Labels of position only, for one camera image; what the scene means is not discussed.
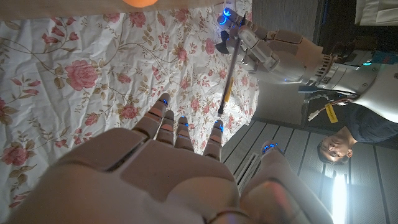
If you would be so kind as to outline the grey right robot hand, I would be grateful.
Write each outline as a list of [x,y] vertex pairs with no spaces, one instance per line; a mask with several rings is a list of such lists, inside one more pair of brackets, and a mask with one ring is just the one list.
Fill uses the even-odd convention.
[[50,166],[8,223],[331,223],[275,141],[239,190],[221,161],[222,121],[196,154],[163,94],[133,129],[114,128]]

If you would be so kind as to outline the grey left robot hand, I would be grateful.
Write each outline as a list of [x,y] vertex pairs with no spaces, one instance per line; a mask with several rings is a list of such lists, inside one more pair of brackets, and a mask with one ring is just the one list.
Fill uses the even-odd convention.
[[226,7],[217,18],[221,42],[216,49],[233,56],[250,75],[268,83],[316,85],[329,71],[333,57],[302,35],[266,30]]

